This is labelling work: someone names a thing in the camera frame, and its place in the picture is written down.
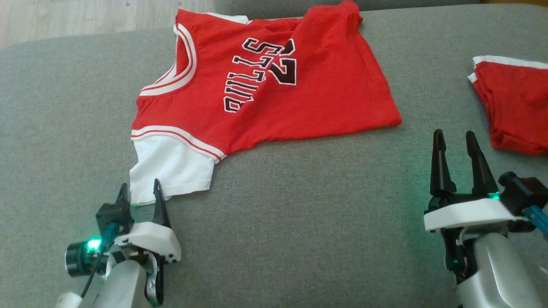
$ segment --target gray upholstery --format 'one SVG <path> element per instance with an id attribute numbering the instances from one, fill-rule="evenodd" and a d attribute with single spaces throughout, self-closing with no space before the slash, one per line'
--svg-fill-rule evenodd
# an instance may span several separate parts
<path id="1" fill-rule="evenodd" d="M 226 15 L 247 15 L 249 18 L 280 18 L 302 16 L 309 7 L 338 4 L 342 0 L 214 0 L 215 12 Z M 353 0 L 360 10 L 435 7 L 455 4 L 477 4 L 480 0 Z"/>
<path id="2" fill-rule="evenodd" d="M 433 131 L 444 130 L 460 191 L 472 187 L 469 129 L 495 175 L 513 170 L 548 184 L 546 157 L 491 147 L 466 78 L 475 55 L 548 62 L 548 9 L 362 15 L 401 126 L 262 144 L 219 163 L 210 191 L 172 198 L 184 258 L 166 268 L 165 307 L 455 307 L 442 239 L 423 227 Z M 165 29 L 0 52 L 1 307 L 51 307 L 82 290 L 85 278 L 65 272 L 65 248 L 98 234 L 94 213 L 128 180 L 135 98 L 170 67 L 172 44 Z M 148 220 L 152 207 L 133 214 Z M 548 244 L 536 231 L 511 242 L 545 290 Z"/>

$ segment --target green led light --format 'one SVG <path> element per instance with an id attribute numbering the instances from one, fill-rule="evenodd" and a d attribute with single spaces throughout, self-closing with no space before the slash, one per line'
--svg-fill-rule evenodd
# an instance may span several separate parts
<path id="1" fill-rule="evenodd" d="M 100 238 L 92 238 L 88 241 L 88 250 L 99 250 L 99 246 L 101 246 Z"/>
<path id="2" fill-rule="evenodd" d="M 497 191 L 495 193 L 488 193 L 488 195 L 489 195 L 489 198 L 491 198 L 493 200 L 500 199 L 500 191 Z"/>

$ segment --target folded red shorts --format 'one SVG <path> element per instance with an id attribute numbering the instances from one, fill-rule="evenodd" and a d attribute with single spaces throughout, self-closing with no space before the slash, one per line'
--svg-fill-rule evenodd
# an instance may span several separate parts
<path id="1" fill-rule="evenodd" d="M 468 76 L 489 117 L 497 149 L 548 154 L 548 64 L 477 56 Z"/>

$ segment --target wooden floor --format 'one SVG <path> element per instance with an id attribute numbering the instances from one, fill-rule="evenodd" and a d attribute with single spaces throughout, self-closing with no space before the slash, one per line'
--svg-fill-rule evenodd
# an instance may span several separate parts
<path id="1" fill-rule="evenodd" d="M 0 49 L 37 39 L 171 27 L 177 8 L 213 0 L 0 0 Z"/>

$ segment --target basketball jersey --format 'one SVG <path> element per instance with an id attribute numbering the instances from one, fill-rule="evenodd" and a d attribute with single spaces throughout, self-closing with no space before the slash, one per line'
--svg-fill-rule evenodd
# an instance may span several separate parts
<path id="1" fill-rule="evenodd" d="M 396 126 L 401 117 L 358 6 L 311 8 L 302 19 L 179 10 L 175 62 L 142 89 L 132 140 L 132 204 L 209 189 L 213 166 L 263 141 Z"/>

